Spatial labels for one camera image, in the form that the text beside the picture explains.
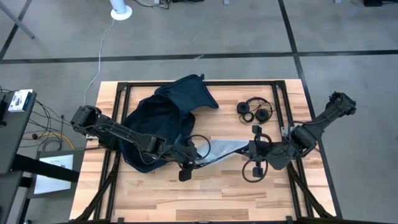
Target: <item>gray floor tile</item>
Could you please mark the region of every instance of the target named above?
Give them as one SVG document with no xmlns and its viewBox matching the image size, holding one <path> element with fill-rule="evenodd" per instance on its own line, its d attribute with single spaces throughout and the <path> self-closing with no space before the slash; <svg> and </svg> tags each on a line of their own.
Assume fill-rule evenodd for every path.
<svg viewBox="0 0 398 224">
<path fill-rule="evenodd" d="M 133 15 L 107 33 L 105 56 L 290 51 L 276 1 L 205 1 L 170 10 L 127 3 Z M 24 21 L 36 38 L 18 31 L 5 58 L 95 57 L 110 10 L 109 1 L 33 1 Z"/>
<path fill-rule="evenodd" d="M 396 55 L 302 58 L 316 114 L 333 91 L 357 101 L 323 135 L 343 217 L 398 222 Z"/>
<path fill-rule="evenodd" d="M 1 85 L 8 89 L 33 88 L 38 93 L 39 101 L 70 119 L 83 104 L 83 92 L 96 75 L 97 66 L 97 63 L 0 65 Z M 95 104 L 101 81 L 176 80 L 192 73 L 204 73 L 206 79 L 297 78 L 291 58 L 105 62 L 101 66 L 101 75 L 88 93 L 88 104 Z M 35 110 L 42 113 L 39 107 L 35 107 Z M 32 119 L 45 124 L 45 119 L 38 116 L 32 115 Z M 53 127 L 60 128 L 60 124 L 53 123 Z M 27 130 L 38 128 L 29 125 Z M 84 146 L 85 139 L 82 135 L 68 127 L 63 132 L 75 147 Z M 22 144 L 26 146 L 33 143 L 24 141 Z M 52 147 L 50 149 L 56 150 L 57 145 Z M 36 150 L 36 147 L 21 148 L 19 153 L 32 157 Z M 21 203 L 23 194 L 23 190 L 18 192 L 16 203 Z M 32 200 L 27 218 L 36 223 L 65 222 L 68 220 L 72 201 L 72 198 Z"/>
<path fill-rule="evenodd" d="M 398 49 L 398 4 L 285 0 L 299 51 Z"/>
<path fill-rule="evenodd" d="M 19 16 L 26 0 L 1 0 L 3 4 L 16 16 Z M 14 22 L 2 10 L 0 10 L 0 49 L 6 42 Z"/>
</svg>

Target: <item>black metal table frame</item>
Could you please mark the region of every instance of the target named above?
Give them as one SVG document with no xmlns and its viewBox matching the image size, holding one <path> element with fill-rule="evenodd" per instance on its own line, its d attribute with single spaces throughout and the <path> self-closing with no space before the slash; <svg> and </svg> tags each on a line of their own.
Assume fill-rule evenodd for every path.
<svg viewBox="0 0 398 224">
<path fill-rule="evenodd" d="M 287 94 L 286 84 L 285 84 L 284 80 L 275 80 L 275 81 L 267 81 L 267 80 L 264 80 L 264 81 L 206 81 L 205 80 L 204 82 L 207 86 L 220 86 L 220 85 L 229 85 L 229 86 L 230 85 L 267 85 L 267 86 L 271 86 L 272 93 L 274 95 L 275 110 L 276 110 L 276 114 L 277 114 L 277 118 L 278 118 L 279 128 L 281 129 L 281 128 L 285 127 L 285 124 L 284 124 L 284 119 L 282 116 L 282 109 L 280 107 L 280 101 L 279 101 L 278 89 L 280 89 L 282 92 L 283 100 L 284 100 L 288 124 L 289 124 L 289 126 L 294 125 L 293 124 L 293 115 L 292 115 L 292 111 L 290 108 L 289 97 Z M 113 112 L 112 112 L 111 118 L 114 121 L 116 121 L 117 114 L 119 111 L 120 97 L 121 97 L 121 93 L 123 90 L 126 90 L 126 94 L 124 96 L 121 122 L 123 122 L 127 116 L 130 92 L 133 87 L 135 87 L 135 86 L 162 86 L 162 85 L 166 85 L 169 83 L 171 83 L 171 82 L 137 82 L 137 83 L 119 82 L 117 85 L 117 88 L 116 88 L 116 96 L 114 99 Z M 111 152 L 106 151 L 105 155 L 104 155 L 102 170 L 101 170 L 99 189 L 105 182 L 106 174 L 107 174 L 107 170 L 108 170 L 108 166 L 109 166 L 110 156 L 111 156 Z M 111 216 L 112 216 L 120 157 L 121 157 L 120 151 L 116 151 L 116 155 L 114 157 L 114 163 L 116 164 L 116 176 L 114 177 L 114 179 L 111 183 L 111 186 L 110 186 L 109 196 L 108 196 L 108 204 L 106 207 L 105 220 L 110 220 Z M 295 161 L 297 163 L 298 174 L 299 174 L 300 178 L 303 180 L 304 184 L 307 186 L 307 180 L 305 178 L 303 162 L 302 162 L 301 158 L 298 158 Z M 300 204 L 299 204 L 299 197 L 298 197 L 298 193 L 297 193 L 296 184 L 289 173 L 288 173 L 288 176 L 289 176 L 289 185 L 290 185 L 290 190 L 292 193 L 292 200 L 293 200 L 295 215 L 297 218 L 302 217 L 302 212 L 301 212 L 301 208 L 300 208 Z M 101 204 L 102 204 L 102 200 L 99 201 L 98 205 L 95 208 L 94 217 L 93 217 L 94 220 L 100 219 Z M 313 214 L 312 206 L 311 206 L 310 202 L 308 201 L 308 198 L 306 198 L 306 197 L 305 197 L 305 208 L 307 211 L 307 216 L 309 218 L 313 218 L 314 214 Z M 234 222 L 217 222 L 217 223 L 234 223 Z M 264 223 L 290 223 L 290 220 L 288 219 L 288 220 L 283 220 L 283 221 L 264 221 Z"/>
</svg>

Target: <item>black headphones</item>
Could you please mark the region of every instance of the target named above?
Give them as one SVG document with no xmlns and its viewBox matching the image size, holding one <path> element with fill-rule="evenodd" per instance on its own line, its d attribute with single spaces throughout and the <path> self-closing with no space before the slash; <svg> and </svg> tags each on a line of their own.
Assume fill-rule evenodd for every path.
<svg viewBox="0 0 398 224">
<path fill-rule="evenodd" d="M 252 111 L 254 110 L 250 110 L 250 102 L 252 102 L 253 100 L 258 100 L 259 102 L 262 101 L 263 103 L 260 103 L 259 106 L 257 106 L 256 112 L 253 114 Z M 267 109 L 262 109 L 261 106 L 263 104 L 267 104 L 270 108 L 270 110 Z M 238 103 L 238 105 L 236 106 L 236 111 L 241 115 L 242 119 L 246 122 L 246 123 L 250 123 L 252 121 L 254 121 L 254 117 L 256 117 L 256 119 L 259 121 L 260 124 L 267 122 L 271 116 L 272 116 L 272 106 L 271 104 L 264 98 L 261 97 L 253 97 L 248 99 L 246 102 L 240 102 Z"/>
</svg>

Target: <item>wooden tabletop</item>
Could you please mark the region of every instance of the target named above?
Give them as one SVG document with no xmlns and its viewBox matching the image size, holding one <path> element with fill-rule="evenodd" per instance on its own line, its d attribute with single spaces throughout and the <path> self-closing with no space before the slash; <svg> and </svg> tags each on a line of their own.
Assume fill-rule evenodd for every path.
<svg viewBox="0 0 398 224">
<path fill-rule="evenodd" d="M 286 80 L 287 92 L 294 120 L 308 121 L 310 113 L 300 80 Z M 111 117 L 117 82 L 102 82 L 96 106 Z M 128 114 L 138 102 L 151 96 L 157 87 L 134 87 L 129 99 Z M 253 139 L 251 126 L 238 120 L 236 105 L 254 96 L 274 102 L 269 86 L 209 86 L 218 102 L 217 110 L 207 107 L 193 111 L 196 123 L 192 134 L 202 134 L 209 139 Z M 121 94 L 118 121 L 121 119 L 124 93 Z M 286 119 L 282 93 L 281 108 Z M 277 116 L 262 124 L 263 132 L 273 141 L 280 141 Z M 194 139 L 196 146 L 203 142 Z M 95 146 L 89 141 L 88 146 Z M 112 166 L 114 154 L 111 155 Z M 70 218 L 76 218 L 89 204 L 98 190 L 104 150 L 85 152 L 80 178 L 76 188 Z M 266 178 L 256 184 L 246 182 L 241 169 L 247 157 L 233 154 L 229 158 L 194 170 L 192 180 L 178 181 L 180 168 L 169 163 L 148 174 L 142 174 L 121 159 L 112 221 L 124 217 L 125 222 L 171 221 L 274 221 L 295 218 L 287 171 L 274 170 L 271 166 Z M 325 170 L 320 153 L 313 150 L 303 159 L 310 190 L 331 214 L 335 214 Z M 251 176 L 251 164 L 246 175 Z M 304 199 L 298 188 L 300 206 L 305 215 Z M 104 217 L 108 193 L 105 194 L 101 217 Z"/>
</svg>

